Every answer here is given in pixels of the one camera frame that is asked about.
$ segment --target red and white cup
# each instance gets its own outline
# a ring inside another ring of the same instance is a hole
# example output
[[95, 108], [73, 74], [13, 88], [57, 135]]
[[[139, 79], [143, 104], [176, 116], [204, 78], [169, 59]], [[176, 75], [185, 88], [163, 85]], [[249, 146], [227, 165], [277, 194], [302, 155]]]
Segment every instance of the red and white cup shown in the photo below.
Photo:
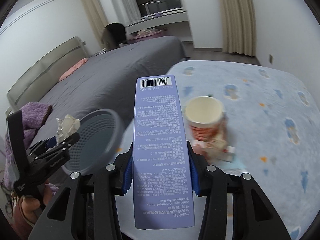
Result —
[[212, 97], [195, 97], [186, 105], [185, 117], [196, 140], [215, 136], [223, 119], [223, 104]]

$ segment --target mesh basket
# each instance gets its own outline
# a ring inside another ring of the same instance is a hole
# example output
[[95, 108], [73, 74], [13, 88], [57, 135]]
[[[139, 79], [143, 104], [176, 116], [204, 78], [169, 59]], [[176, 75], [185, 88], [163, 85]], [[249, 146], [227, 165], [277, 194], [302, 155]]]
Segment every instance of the mesh basket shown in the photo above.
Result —
[[118, 149], [124, 125], [110, 109], [94, 111], [80, 120], [79, 141], [69, 149], [70, 160], [62, 167], [65, 173], [79, 171], [83, 176], [107, 165]]

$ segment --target wall outlet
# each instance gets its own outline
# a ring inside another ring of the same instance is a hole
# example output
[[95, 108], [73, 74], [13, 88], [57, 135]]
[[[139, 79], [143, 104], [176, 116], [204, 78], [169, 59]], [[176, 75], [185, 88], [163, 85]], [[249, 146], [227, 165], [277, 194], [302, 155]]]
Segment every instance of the wall outlet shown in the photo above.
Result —
[[271, 54], [269, 54], [269, 62], [271, 65], [273, 65], [273, 56]]

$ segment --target desk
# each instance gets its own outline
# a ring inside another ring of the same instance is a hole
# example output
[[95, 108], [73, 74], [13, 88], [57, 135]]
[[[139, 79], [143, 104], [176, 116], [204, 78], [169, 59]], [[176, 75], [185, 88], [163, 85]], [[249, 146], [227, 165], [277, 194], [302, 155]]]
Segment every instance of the desk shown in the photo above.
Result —
[[187, 12], [180, 10], [177, 12], [166, 13], [160, 17], [151, 18], [148, 20], [140, 21], [127, 26], [127, 33], [138, 32], [142, 29], [153, 28], [160, 25], [166, 25], [177, 22], [187, 22]]
[[[292, 239], [299, 239], [320, 209], [320, 112], [303, 83], [279, 70], [219, 61], [180, 62], [168, 74], [175, 75], [182, 111], [196, 96], [212, 95], [223, 102], [236, 160], [215, 165], [226, 172], [251, 173]], [[187, 125], [185, 129], [191, 139]], [[122, 152], [129, 149], [132, 133], [131, 123]], [[132, 188], [126, 196], [117, 196], [116, 202], [121, 230], [132, 239], [198, 238], [205, 197], [194, 196], [194, 227], [170, 230], [135, 228]], [[232, 213], [228, 215], [226, 239], [231, 239]]]

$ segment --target toothpaste box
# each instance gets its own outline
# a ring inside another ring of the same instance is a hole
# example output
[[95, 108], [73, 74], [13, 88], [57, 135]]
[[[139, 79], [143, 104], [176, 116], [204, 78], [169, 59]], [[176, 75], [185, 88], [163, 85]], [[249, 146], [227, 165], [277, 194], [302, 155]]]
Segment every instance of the toothpaste box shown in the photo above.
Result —
[[188, 149], [174, 75], [137, 80], [133, 202], [137, 229], [195, 225]]

